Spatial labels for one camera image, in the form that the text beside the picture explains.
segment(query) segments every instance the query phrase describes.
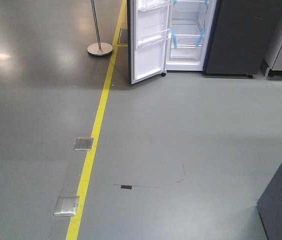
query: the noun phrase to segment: stanchion post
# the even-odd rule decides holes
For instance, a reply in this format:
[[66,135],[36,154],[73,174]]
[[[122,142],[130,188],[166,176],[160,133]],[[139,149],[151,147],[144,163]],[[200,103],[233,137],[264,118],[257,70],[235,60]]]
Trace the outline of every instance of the stanchion post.
[[101,42],[100,40],[100,33],[99,27],[97,25],[97,18],[96,18],[96,11],[94,0],[91,0],[92,10],[93,10],[93,18],[94,18],[94,25],[97,37],[97,43],[93,43],[87,47],[87,51],[89,54],[94,56],[105,56],[110,54],[113,51],[113,47],[111,44]]

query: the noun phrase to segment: white refrigerator door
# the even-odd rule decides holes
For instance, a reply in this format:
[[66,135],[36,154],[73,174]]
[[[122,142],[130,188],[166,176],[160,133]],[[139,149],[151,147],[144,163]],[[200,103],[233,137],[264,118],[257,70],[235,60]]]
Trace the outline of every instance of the white refrigerator door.
[[129,0],[131,83],[166,72],[170,0]]

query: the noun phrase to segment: floor outlet cover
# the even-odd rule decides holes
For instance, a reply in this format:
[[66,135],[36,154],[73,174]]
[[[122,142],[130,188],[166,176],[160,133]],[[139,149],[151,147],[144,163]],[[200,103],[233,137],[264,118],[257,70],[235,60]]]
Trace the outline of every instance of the floor outlet cover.
[[59,196],[53,215],[56,217],[72,217],[77,213],[79,196]]

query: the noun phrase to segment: black mark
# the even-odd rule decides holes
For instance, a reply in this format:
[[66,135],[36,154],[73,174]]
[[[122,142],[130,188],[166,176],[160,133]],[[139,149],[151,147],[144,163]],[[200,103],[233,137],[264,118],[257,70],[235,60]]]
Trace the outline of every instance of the black mark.
[[132,189],[132,186],[130,185],[121,185],[121,189]]

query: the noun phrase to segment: gray floor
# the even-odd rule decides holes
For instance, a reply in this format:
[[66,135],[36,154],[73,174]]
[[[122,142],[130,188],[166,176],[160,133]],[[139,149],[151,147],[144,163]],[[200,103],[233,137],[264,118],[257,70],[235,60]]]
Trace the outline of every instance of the gray floor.
[[[111,43],[121,1],[96,2]],[[65,239],[58,196],[76,195],[109,57],[96,42],[90,1],[0,0],[0,240]]]
[[[96,2],[112,42],[121,1]],[[65,239],[109,57],[89,1],[0,1],[0,240]],[[169,72],[134,86],[119,49],[79,239],[265,240],[256,201],[282,161],[282,81]],[[133,185],[132,190],[120,185]]]
[[170,72],[130,86],[126,56],[79,239],[266,240],[256,203],[282,162],[282,82]]

